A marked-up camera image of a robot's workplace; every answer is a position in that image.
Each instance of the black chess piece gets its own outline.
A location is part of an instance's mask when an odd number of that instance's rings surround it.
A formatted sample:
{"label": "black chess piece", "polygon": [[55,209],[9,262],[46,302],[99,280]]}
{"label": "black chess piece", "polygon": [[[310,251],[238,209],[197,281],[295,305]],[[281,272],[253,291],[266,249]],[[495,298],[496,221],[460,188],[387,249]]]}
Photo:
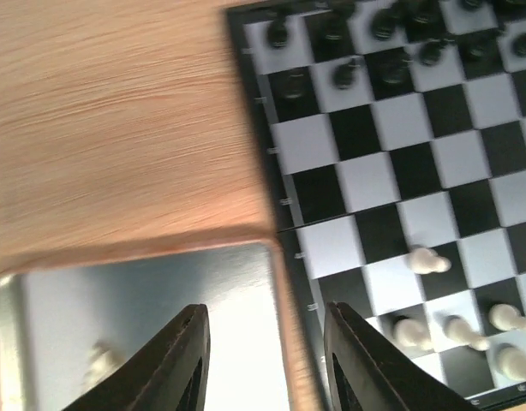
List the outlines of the black chess piece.
{"label": "black chess piece", "polygon": [[328,45],[340,43],[345,34],[346,19],[339,11],[332,10],[327,13],[324,26],[322,27],[322,39]]}
{"label": "black chess piece", "polygon": [[439,39],[429,40],[419,49],[419,63],[428,67],[435,66],[442,58],[443,50],[453,43],[455,43],[455,37],[449,33]]}
{"label": "black chess piece", "polygon": [[375,39],[387,41],[396,32],[403,18],[403,4],[396,1],[387,9],[381,9],[375,13],[370,24],[370,32]]}
{"label": "black chess piece", "polygon": [[398,53],[397,56],[381,65],[381,79],[388,86],[403,84],[408,79],[409,64],[411,62],[412,58],[408,53]]}
{"label": "black chess piece", "polygon": [[512,52],[518,57],[526,57],[526,33],[518,34],[512,41]]}
{"label": "black chess piece", "polygon": [[284,73],[281,87],[282,98],[297,100],[305,94],[305,74],[299,68],[293,68]]}
{"label": "black chess piece", "polygon": [[360,68],[359,62],[352,57],[348,62],[338,65],[333,70],[333,85],[339,90],[346,90],[356,82],[356,70]]}
{"label": "black chess piece", "polygon": [[285,10],[278,10],[266,29],[266,41],[273,49],[283,49],[288,44],[287,18]]}
{"label": "black chess piece", "polygon": [[420,0],[415,10],[410,14],[414,23],[432,25],[439,19],[439,0]]}
{"label": "black chess piece", "polygon": [[459,0],[459,4],[466,11],[477,11],[482,8],[485,0]]}
{"label": "black chess piece", "polygon": [[505,34],[505,25],[484,33],[474,33],[465,42],[463,57],[466,60],[479,62],[490,59],[497,50],[496,38]]}
{"label": "black chess piece", "polygon": [[345,20],[349,19],[358,10],[356,0],[328,0],[330,9],[336,11]]}

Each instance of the wood grain surface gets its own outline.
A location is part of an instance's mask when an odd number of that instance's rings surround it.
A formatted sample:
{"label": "wood grain surface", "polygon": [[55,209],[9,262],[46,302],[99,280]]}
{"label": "wood grain surface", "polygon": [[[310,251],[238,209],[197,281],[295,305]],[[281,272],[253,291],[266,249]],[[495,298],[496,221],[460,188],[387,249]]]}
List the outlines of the wood grain surface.
{"label": "wood grain surface", "polygon": [[[272,238],[224,34],[232,3],[0,1],[0,273],[236,227]],[[287,307],[292,399],[311,409]]]}

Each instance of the white pawn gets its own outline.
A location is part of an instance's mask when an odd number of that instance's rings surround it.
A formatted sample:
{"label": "white pawn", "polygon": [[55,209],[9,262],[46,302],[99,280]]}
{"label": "white pawn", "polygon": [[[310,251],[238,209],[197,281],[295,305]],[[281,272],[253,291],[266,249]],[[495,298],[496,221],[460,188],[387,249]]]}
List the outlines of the white pawn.
{"label": "white pawn", "polygon": [[416,248],[409,253],[408,265],[415,274],[445,272],[451,268],[449,259],[440,257],[434,250],[424,247]]}
{"label": "white pawn", "polygon": [[526,381],[526,355],[516,347],[499,351],[497,357],[499,370],[513,381]]}
{"label": "white pawn", "polygon": [[516,307],[497,304],[489,312],[489,322],[501,331],[521,330],[526,332],[526,318]]}
{"label": "white pawn", "polygon": [[428,328],[414,319],[401,319],[394,325],[394,339],[403,347],[418,347],[422,350],[433,348]]}
{"label": "white pawn", "polygon": [[445,336],[462,345],[468,345],[478,351],[489,349],[489,341],[472,328],[470,324],[460,317],[448,321],[444,329]]}

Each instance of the chess piece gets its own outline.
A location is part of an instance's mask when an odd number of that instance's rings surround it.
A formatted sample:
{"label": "chess piece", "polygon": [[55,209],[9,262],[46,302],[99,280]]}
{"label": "chess piece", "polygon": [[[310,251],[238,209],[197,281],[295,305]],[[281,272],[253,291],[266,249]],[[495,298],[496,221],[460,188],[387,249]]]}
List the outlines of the chess piece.
{"label": "chess piece", "polygon": [[512,41],[512,52],[518,57],[526,57],[526,33],[521,33]]}
{"label": "chess piece", "polygon": [[387,9],[379,10],[370,24],[370,32],[379,41],[389,40],[396,32],[403,16],[402,4],[396,1]]}
{"label": "chess piece", "polygon": [[414,23],[427,26],[434,24],[439,16],[438,0],[420,0],[410,18]]}
{"label": "chess piece", "polygon": [[472,34],[469,41],[464,45],[464,58],[473,62],[492,58],[497,50],[496,38],[503,34],[505,34],[504,25],[484,33]]}
{"label": "chess piece", "polygon": [[408,53],[402,52],[381,65],[381,79],[388,86],[398,86],[408,79],[409,64],[412,59]]}
{"label": "chess piece", "polygon": [[497,355],[499,370],[513,381],[526,381],[526,354],[516,347],[505,347]]}
{"label": "chess piece", "polygon": [[447,33],[440,39],[432,39],[419,49],[419,62],[424,66],[432,67],[439,63],[443,50],[455,42],[455,38]]}
{"label": "chess piece", "polygon": [[484,336],[470,328],[470,324],[460,317],[454,317],[447,322],[444,334],[456,343],[468,345],[478,351],[486,351],[490,346]]}
{"label": "chess piece", "polygon": [[266,41],[273,49],[283,49],[288,44],[287,14],[278,10],[266,29]]}
{"label": "chess piece", "polygon": [[335,45],[343,40],[346,20],[344,16],[336,10],[332,10],[326,14],[326,21],[322,29],[322,38],[327,44]]}
{"label": "chess piece", "polygon": [[360,64],[353,57],[345,64],[340,64],[333,71],[333,85],[339,90],[346,90],[355,83],[355,72]]}
{"label": "chess piece", "polygon": [[509,304],[497,304],[489,312],[489,322],[501,331],[520,330],[526,332],[526,317]]}
{"label": "chess piece", "polygon": [[299,68],[293,68],[284,73],[280,94],[286,100],[297,100],[303,97],[305,94],[305,74]]}
{"label": "chess piece", "polygon": [[434,250],[424,247],[416,248],[409,253],[408,265],[415,274],[446,272],[451,268],[449,259],[440,257]]}
{"label": "chess piece", "polygon": [[466,11],[477,11],[484,5],[484,0],[459,0],[459,4]]}
{"label": "chess piece", "polygon": [[335,10],[345,20],[348,20],[358,10],[356,0],[328,0],[330,9]]}
{"label": "chess piece", "polygon": [[424,351],[433,348],[427,326],[415,319],[401,319],[394,325],[392,334],[402,347],[417,347]]}

